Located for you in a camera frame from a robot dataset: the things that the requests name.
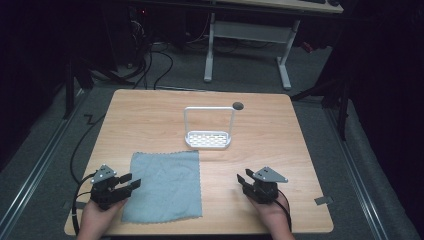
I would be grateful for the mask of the person's right hand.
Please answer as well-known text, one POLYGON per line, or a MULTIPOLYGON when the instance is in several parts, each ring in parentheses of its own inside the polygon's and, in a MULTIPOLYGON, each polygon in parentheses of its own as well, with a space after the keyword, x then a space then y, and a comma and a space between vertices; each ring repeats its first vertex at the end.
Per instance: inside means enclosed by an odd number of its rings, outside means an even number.
POLYGON ((289 204, 284 194, 279 193, 276 202, 272 204, 258 204, 251 198, 249 198, 249 201, 257 210, 261 222, 268 229, 269 233, 271 231, 291 232, 287 217, 289 204))

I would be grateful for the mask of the person's left hand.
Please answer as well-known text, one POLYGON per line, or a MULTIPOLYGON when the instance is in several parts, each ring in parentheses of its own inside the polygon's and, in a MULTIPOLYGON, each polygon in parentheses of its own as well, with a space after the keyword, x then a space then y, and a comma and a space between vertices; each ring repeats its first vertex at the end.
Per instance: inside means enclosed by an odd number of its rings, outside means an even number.
POLYGON ((95 202, 89 201, 83 209, 79 233, 91 232, 103 236, 125 204, 126 200, 122 200, 113 204, 108 210, 102 210, 95 202))

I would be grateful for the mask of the black metal stand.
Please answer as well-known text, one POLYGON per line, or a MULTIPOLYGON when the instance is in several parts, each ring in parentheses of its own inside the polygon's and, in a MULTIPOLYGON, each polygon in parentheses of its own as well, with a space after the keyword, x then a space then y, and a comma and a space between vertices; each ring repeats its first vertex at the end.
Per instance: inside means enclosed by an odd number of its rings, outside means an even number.
POLYGON ((342 141, 346 140, 346 120, 348 117, 348 102, 352 78, 335 78, 325 83, 318 84, 312 88, 302 91, 290 97, 292 101, 299 101, 313 95, 323 95, 321 105, 324 108, 338 109, 336 118, 336 132, 342 141))
POLYGON ((106 78, 122 85, 130 85, 130 82, 125 80, 106 68, 101 67, 83 57, 75 54, 69 56, 69 61, 65 65, 65 114, 64 118, 69 119, 75 108, 75 82, 78 82, 82 89, 91 90, 94 87, 94 82, 91 77, 91 71, 95 70, 106 78))

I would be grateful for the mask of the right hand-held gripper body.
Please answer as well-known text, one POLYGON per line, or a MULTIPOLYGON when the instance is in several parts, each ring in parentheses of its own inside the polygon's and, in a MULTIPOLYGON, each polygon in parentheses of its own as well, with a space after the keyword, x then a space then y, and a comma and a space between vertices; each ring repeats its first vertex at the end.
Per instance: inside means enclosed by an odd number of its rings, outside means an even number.
POLYGON ((268 166, 254 172, 254 178, 251 179, 254 180, 251 184, 253 190, 242 191, 247 197, 250 197, 258 204, 272 203, 279 196, 278 184, 288 182, 286 177, 268 166))

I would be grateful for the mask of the desk with white legs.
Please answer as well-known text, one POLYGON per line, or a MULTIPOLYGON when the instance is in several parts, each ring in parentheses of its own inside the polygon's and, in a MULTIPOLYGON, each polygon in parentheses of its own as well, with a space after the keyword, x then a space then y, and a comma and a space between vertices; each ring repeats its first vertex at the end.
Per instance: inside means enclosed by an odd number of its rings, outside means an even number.
POLYGON ((282 55, 276 58, 280 79, 285 90, 291 89, 286 61, 299 29, 300 14, 333 16, 342 14, 344 11, 338 3, 332 5, 330 0, 210 0, 210 2, 212 7, 218 7, 223 3, 232 3, 234 7, 262 7, 277 12, 296 14, 296 17, 290 20, 288 26, 216 20, 215 13, 210 14, 204 81, 211 82, 213 79, 214 41, 216 38, 277 43, 285 46, 282 55))

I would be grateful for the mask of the grey-blue cloth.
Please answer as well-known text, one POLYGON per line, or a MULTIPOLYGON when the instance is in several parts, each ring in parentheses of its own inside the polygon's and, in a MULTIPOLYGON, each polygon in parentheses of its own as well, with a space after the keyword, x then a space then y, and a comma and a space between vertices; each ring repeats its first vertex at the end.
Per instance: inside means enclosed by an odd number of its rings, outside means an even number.
POLYGON ((154 224, 202 216, 197 151, 136 152, 130 172, 141 185, 124 206, 123 222, 154 224))

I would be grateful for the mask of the metal floor rail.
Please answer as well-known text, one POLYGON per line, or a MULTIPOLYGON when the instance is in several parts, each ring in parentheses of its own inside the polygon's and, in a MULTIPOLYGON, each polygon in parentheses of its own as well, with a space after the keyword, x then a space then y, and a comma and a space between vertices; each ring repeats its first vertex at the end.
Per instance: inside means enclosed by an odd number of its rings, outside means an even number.
POLYGON ((65 112, 65 92, 31 128, 28 137, 0 173, 0 240, 7 240, 27 203, 53 160, 75 112, 89 90, 78 90, 75 106, 65 112))
POLYGON ((336 114, 333 110, 324 109, 324 114, 331 126, 332 132, 334 133, 338 145, 343 153, 343 159, 347 168, 348 176, 351 181, 351 185, 355 191, 362 212, 366 218, 366 221, 370 227, 372 235, 375 240, 389 240, 387 232, 382 224, 380 216, 375 207, 374 201, 372 200, 364 181, 361 177, 359 169, 356 166, 353 155, 349 149, 349 146, 345 140, 342 139, 338 132, 336 114))

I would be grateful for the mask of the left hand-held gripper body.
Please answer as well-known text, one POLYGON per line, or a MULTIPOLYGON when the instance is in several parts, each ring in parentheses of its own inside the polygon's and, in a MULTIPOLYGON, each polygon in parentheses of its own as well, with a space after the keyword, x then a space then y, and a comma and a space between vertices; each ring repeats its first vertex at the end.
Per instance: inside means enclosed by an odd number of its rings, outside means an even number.
POLYGON ((117 177, 116 174, 116 171, 103 164, 91 180, 90 199, 103 210, 108 210, 111 205, 128 198, 118 195, 116 186, 120 184, 120 177, 117 177))

